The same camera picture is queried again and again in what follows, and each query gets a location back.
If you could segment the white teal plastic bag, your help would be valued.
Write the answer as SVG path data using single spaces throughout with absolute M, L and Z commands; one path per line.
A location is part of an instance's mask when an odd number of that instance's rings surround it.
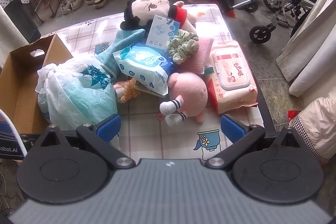
M 75 56 L 37 71 L 35 91 L 45 119 L 62 130 L 98 124 L 117 114 L 112 77 L 93 56 Z

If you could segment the pink plush doll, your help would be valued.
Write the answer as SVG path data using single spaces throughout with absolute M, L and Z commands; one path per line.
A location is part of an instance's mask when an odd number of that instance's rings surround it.
M 204 80 L 191 72 L 173 73 L 168 78 L 168 88 L 170 99 L 159 105 L 167 125 L 177 126 L 187 118 L 202 123 L 208 101 Z

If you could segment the blue white wet wipes pack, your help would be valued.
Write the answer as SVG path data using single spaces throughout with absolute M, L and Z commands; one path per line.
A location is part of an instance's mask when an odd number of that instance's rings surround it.
M 141 43 L 125 47 L 113 56 L 123 74 L 160 96 L 168 94 L 167 82 L 174 66 L 170 57 Z

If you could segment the pink knitted cloth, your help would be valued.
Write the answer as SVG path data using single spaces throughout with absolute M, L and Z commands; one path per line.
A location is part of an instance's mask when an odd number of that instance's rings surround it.
M 209 58 L 214 39 L 200 38 L 198 41 L 199 49 L 193 53 L 184 63 L 177 66 L 179 72 L 191 72 L 197 75 L 205 73 L 207 59 Z

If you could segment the light blue towel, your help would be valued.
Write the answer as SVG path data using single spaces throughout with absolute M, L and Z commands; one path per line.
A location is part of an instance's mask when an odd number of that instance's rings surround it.
M 114 59 L 114 53 L 124 48 L 131 46 L 134 43 L 142 42 L 145 37 L 145 30 L 138 29 L 132 31 L 118 30 L 114 41 L 110 46 L 96 55 L 96 59 L 100 61 L 101 67 L 108 73 L 112 81 L 116 81 L 118 75 L 120 74 L 120 68 L 117 65 L 116 60 Z

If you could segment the green scrunchie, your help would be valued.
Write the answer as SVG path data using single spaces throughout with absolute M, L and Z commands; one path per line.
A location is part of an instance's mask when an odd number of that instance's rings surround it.
M 179 29 L 177 34 L 166 43 L 165 52 L 174 63 L 180 65 L 199 50 L 196 33 Z

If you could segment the light blue mask box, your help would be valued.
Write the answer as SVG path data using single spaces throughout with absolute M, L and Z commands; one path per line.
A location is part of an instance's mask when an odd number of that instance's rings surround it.
M 163 16 L 154 16 L 146 45 L 158 50 L 164 51 L 168 41 L 174 38 L 178 33 L 180 23 L 164 18 Z

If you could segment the pink baby wipes pack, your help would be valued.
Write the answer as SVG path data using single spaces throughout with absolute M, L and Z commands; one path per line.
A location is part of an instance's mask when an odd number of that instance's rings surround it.
M 213 43 L 208 65 L 213 72 L 205 74 L 205 82 L 218 114 L 257 105 L 257 85 L 237 41 Z

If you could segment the brown cardboard box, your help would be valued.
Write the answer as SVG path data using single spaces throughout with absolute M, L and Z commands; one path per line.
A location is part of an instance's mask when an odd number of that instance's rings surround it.
M 37 71 L 66 62 L 72 55 L 57 35 L 37 40 L 9 53 L 1 72 L 1 110 L 20 134 L 40 134 L 49 125 L 38 103 Z

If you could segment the beige curtain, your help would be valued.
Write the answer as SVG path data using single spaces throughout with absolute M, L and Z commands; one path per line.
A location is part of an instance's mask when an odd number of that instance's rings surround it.
M 276 63 L 300 97 L 335 63 L 335 0 L 317 0 Z

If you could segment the black-haired plush doll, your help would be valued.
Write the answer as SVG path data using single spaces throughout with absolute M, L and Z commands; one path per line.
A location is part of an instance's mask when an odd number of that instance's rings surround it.
M 168 0 L 130 0 L 124 11 L 124 21 L 120 28 L 124 31 L 150 30 L 154 17 L 160 16 L 180 23 L 180 29 L 196 32 L 197 17 L 189 13 L 183 1 L 170 4 Z

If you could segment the black storage bin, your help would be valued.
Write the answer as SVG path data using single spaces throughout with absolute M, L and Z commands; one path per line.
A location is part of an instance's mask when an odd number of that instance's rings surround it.
M 21 0 L 12 0 L 4 8 L 4 11 L 28 43 L 33 43 L 41 38 L 38 26 L 33 21 Z

